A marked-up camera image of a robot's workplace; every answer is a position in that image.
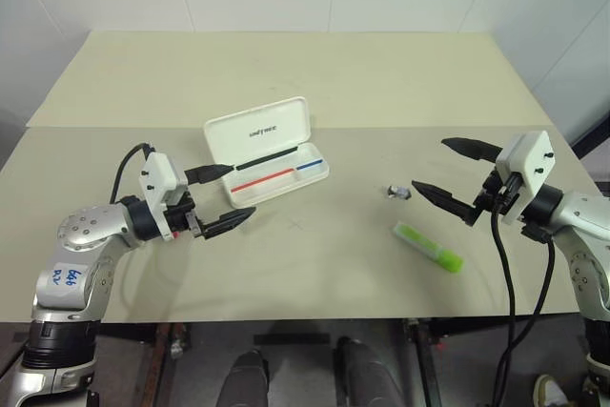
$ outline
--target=black cable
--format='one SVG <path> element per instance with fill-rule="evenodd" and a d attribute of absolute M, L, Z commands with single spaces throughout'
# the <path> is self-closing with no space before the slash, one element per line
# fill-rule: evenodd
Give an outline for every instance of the black cable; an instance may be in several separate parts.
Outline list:
<path fill-rule="evenodd" d="M 515 287 L 513 286 L 513 278 L 511 277 L 511 270 L 508 265 L 508 257 L 506 256 L 506 250 L 504 244 L 499 235 L 498 218 L 500 212 L 500 204 L 496 202 L 494 209 L 492 210 L 491 226 L 492 236 L 496 247 L 498 248 L 499 259 L 502 264 L 502 270 L 504 272 L 504 280 L 506 281 L 506 289 L 508 290 L 508 343 L 506 347 L 510 347 L 513 339 L 515 338 Z M 511 367 L 511 352 L 508 353 L 504 360 L 500 360 L 496 369 L 496 379 L 494 381 L 494 393 L 492 395 L 492 406 L 501 404 L 501 400 L 505 393 L 506 380 Z"/>
<path fill-rule="evenodd" d="M 134 154 L 136 154 L 137 152 L 139 152 L 140 150 L 142 150 L 144 152 L 144 157 L 149 157 L 149 154 L 154 151 L 154 148 L 151 147 L 151 145 L 149 145 L 148 143 L 139 143 L 136 146 L 134 146 L 131 150 L 129 150 L 127 154 L 125 154 L 125 157 L 123 158 L 121 163 L 118 165 L 118 169 L 116 170 L 116 176 L 114 177 L 114 184 L 112 185 L 112 192 L 111 192 L 111 204 L 116 202 L 116 195 L 118 194 L 118 186 L 121 183 L 121 175 L 123 174 L 123 170 L 125 169 L 125 166 L 127 166 L 127 163 L 132 158 L 132 156 Z"/>
<path fill-rule="evenodd" d="M 528 336 L 528 334 L 530 333 L 530 331 L 532 331 L 532 328 L 536 324 L 536 320 L 539 318 L 540 312 L 542 311 L 544 301 L 549 292 L 549 287 L 551 286 L 551 279 L 553 278 L 553 271 L 555 269 L 555 244 L 551 240 L 551 241 L 547 242 L 546 245 L 547 245 L 548 251 L 549 251 L 549 259 L 548 259 L 548 262 L 546 265 L 546 272 L 544 273 L 544 280 L 542 281 L 542 287 L 540 288 L 540 294 L 538 297 L 538 301 L 536 302 L 536 307 L 534 308 L 534 312 L 527 320 L 525 327 L 521 330 L 521 332 L 519 333 L 517 338 L 515 338 L 515 340 L 513 340 L 508 347 L 506 347 L 506 350 L 504 350 L 504 353 L 500 357 L 498 366 L 500 364 L 502 364 L 503 361 L 506 361 L 506 359 L 510 357 L 513 350 L 515 350 L 515 348 L 517 348 L 517 346 Z M 506 390 L 506 382 L 504 382 L 503 386 L 500 387 L 500 391 L 499 391 L 500 394 L 498 394 L 499 395 L 498 403 L 492 404 L 494 407 L 499 406 L 501 404 L 501 402 L 503 401 L 505 390 Z"/>

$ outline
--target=table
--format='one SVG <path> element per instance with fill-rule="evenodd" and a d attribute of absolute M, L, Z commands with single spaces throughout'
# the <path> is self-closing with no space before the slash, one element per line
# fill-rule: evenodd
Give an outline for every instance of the table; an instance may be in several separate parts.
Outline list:
<path fill-rule="evenodd" d="M 320 59 L 324 47 L 335 51 Z M 152 60 L 160 50 L 173 51 L 171 64 Z M 290 72 L 271 66 L 270 54 L 299 55 L 291 61 L 300 63 L 298 78 L 288 81 Z M 206 64 L 210 56 L 217 58 L 215 67 Z M 402 71 L 386 74 L 399 66 Z M 331 68 L 333 78 L 320 79 Z M 248 69 L 251 79 L 228 85 Z M 190 86 L 184 86 L 187 80 Z M 342 88 L 348 81 L 352 87 Z M 383 96 L 371 104 L 375 88 Z M 171 92 L 179 97 L 159 105 Z M 222 103 L 197 104 L 221 100 L 223 92 L 228 95 Z M 184 168 L 194 167 L 210 161 L 201 130 L 205 119 L 296 94 L 311 101 L 312 141 L 328 160 L 330 176 L 260 204 L 247 223 L 224 236 L 202 241 L 183 234 L 127 254 L 106 321 L 505 315 L 489 215 L 468 228 L 419 195 L 393 201 L 383 189 L 418 179 L 471 201 L 492 165 L 452 153 L 440 139 L 469 136 L 502 145 L 517 132 L 545 129 L 558 158 L 549 184 L 597 192 L 484 34 L 95 33 L 0 172 L 0 240 L 11 272 L 0 284 L 0 319 L 29 319 L 33 285 L 51 253 L 55 228 L 71 211 L 108 200 L 115 168 L 133 144 L 153 142 Z M 452 97 L 458 107 L 448 103 Z M 141 100 L 152 102 L 142 110 Z M 501 110 L 510 100 L 510 110 Z M 138 166 L 135 160 L 125 171 L 120 194 L 139 193 Z M 229 210 L 218 183 L 192 191 L 204 220 Z M 443 271 L 393 237 L 398 220 L 462 255 L 462 272 Z M 545 248 L 522 237 L 518 225 L 503 226 L 502 233 L 517 312 L 531 313 Z M 544 312 L 576 309 L 560 258 Z"/>

